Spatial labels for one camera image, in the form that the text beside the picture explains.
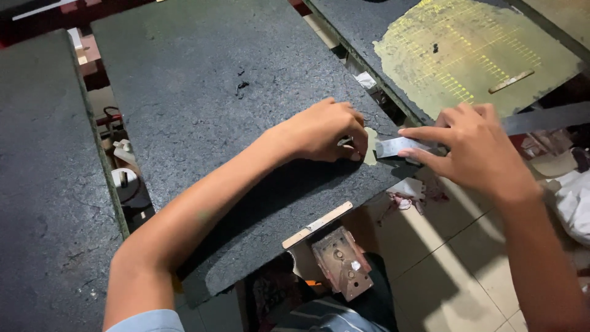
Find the hand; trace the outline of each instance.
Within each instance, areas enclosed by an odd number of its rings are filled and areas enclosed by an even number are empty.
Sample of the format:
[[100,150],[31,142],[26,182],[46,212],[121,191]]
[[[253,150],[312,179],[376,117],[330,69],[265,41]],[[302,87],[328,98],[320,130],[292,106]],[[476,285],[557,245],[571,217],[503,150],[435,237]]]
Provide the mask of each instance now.
[[[350,103],[336,103],[330,97],[272,127],[263,137],[269,144],[285,149],[293,159],[359,161],[367,151],[368,135],[363,125],[363,115]],[[338,146],[345,136],[352,137],[354,147]]]
[[461,103],[444,109],[435,126],[401,129],[404,137],[450,147],[446,157],[421,149],[403,149],[400,157],[426,164],[451,181],[475,188],[492,200],[518,202],[540,197],[541,189],[500,126],[492,104]]

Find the wooden strip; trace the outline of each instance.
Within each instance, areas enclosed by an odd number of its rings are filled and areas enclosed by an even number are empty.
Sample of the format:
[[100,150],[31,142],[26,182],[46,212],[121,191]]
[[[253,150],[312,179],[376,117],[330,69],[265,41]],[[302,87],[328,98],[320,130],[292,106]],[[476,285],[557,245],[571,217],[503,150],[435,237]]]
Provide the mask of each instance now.
[[494,87],[489,88],[488,92],[490,94],[492,94],[494,92],[498,92],[501,89],[504,89],[505,87],[507,87],[507,86],[509,86],[511,84],[514,84],[514,83],[518,82],[519,80],[524,79],[527,76],[531,76],[534,73],[535,73],[535,71],[532,70],[532,69],[529,69],[527,71],[523,71],[522,73],[520,73],[520,74],[518,74],[518,75],[516,75],[516,76],[514,76],[514,77],[512,77],[510,79],[505,80],[504,82],[498,84],[497,86],[494,86]]
[[341,206],[328,212],[328,214],[326,214],[325,216],[323,216],[320,219],[317,219],[316,221],[314,221],[313,223],[307,225],[307,227],[300,230],[292,237],[283,241],[283,248],[288,249],[288,248],[294,246],[295,244],[297,244],[297,242],[303,240],[309,234],[322,228],[322,226],[331,222],[332,220],[337,219],[338,217],[345,214],[350,209],[352,209],[352,203],[347,201],[346,203],[342,204]]

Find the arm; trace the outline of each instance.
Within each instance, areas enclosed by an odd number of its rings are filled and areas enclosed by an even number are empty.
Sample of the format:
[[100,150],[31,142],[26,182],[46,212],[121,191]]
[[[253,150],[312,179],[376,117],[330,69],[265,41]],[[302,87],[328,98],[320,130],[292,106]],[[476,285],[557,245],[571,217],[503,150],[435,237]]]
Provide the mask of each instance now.
[[450,147],[446,157],[420,149],[406,149],[399,156],[423,162],[495,203],[503,216],[514,289],[529,330],[589,331],[590,310],[550,224],[542,190],[493,106],[462,103],[443,110],[435,126],[402,129],[400,134]]
[[[137,229],[111,261],[103,331],[133,315],[174,309],[172,275],[248,190],[295,158],[359,161],[366,152],[363,117],[348,103],[325,99],[267,130],[248,148]],[[337,145],[351,136],[356,148]]]

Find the blue shirt sleeve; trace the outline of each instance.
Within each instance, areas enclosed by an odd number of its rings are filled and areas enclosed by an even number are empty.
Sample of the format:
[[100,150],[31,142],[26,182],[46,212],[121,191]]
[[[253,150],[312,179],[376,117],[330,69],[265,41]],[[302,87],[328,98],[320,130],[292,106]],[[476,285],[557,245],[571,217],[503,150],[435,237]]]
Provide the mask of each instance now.
[[131,316],[106,332],[185,332],[174,310],[158,309]]

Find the fingernail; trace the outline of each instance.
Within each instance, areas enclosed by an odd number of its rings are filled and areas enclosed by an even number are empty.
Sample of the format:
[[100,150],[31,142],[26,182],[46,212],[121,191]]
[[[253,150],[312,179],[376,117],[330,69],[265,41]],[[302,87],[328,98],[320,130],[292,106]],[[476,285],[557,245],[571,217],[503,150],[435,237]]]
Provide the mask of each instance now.
[[353,152],[352,155],[350,156],[350,160],[360,161],[360,154],[357,151]]

